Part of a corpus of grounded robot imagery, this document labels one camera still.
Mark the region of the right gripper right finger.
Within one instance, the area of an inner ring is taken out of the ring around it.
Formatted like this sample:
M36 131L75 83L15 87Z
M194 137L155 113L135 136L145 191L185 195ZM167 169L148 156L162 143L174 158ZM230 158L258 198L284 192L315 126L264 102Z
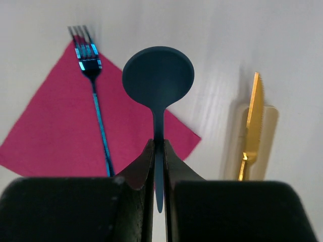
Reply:
M167 241L316 241L290 185L205 180L169 141L164 161Z

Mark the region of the gold metal knife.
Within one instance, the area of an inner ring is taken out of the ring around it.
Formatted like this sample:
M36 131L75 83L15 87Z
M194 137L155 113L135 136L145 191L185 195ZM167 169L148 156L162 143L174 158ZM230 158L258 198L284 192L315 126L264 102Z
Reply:
M248 169L256 162L260 146L262 117L264 109L263 83L259 72L254 74L250 104L246 121L244 148L238 180L247 180Z

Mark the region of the pink paper napkin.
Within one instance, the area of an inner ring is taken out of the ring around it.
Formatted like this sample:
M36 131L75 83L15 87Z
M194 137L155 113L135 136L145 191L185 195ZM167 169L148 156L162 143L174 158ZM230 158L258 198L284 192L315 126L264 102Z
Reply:
M118 173L153 137L152 114L126 94L121 70L105 56L100 59L97 96ZM1 165L21 176L107 175L92 86L80 71L72 43L5 138Z

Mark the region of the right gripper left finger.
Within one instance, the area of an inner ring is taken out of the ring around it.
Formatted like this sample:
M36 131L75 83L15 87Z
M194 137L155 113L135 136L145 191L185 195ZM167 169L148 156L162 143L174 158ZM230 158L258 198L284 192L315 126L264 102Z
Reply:
M114 177L22 177L1 195L1 241L151 241L154 142Z

